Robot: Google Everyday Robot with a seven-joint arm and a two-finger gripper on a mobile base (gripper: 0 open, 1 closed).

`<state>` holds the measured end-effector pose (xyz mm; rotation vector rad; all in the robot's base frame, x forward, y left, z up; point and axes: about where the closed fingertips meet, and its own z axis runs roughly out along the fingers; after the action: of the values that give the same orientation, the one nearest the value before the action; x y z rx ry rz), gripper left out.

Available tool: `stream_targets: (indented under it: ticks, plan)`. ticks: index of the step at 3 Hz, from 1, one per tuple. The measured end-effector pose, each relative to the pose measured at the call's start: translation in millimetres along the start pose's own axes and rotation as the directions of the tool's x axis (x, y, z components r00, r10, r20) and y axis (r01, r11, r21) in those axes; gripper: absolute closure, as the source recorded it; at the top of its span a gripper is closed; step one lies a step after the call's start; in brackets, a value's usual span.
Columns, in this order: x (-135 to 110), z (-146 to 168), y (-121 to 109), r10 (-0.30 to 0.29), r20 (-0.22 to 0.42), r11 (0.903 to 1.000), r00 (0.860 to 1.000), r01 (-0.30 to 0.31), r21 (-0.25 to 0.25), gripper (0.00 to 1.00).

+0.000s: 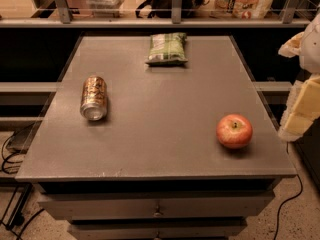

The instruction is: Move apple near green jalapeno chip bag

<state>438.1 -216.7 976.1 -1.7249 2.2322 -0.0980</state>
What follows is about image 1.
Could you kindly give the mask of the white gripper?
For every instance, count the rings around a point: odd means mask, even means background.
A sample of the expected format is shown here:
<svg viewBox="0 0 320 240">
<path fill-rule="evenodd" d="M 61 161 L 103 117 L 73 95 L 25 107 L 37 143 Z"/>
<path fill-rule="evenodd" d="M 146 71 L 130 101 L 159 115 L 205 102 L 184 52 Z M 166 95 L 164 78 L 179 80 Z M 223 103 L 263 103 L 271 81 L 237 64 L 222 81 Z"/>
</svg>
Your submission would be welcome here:
<svg viewBox="0 0 320 240">
<path fill-rule="evenodd" d="M 299 56 L 300 67 L 313 74 L 320 73 L 320 14 L 300 32 L 285 42 L 278 54 L 292 58 Z M 286 110 L 280 120 L 278 136 L 287 142 L 301 138 L 320 117 L 320 75 L 312 75 L 304 82 L 296 80 L 291 87 Z"/>
</svg>

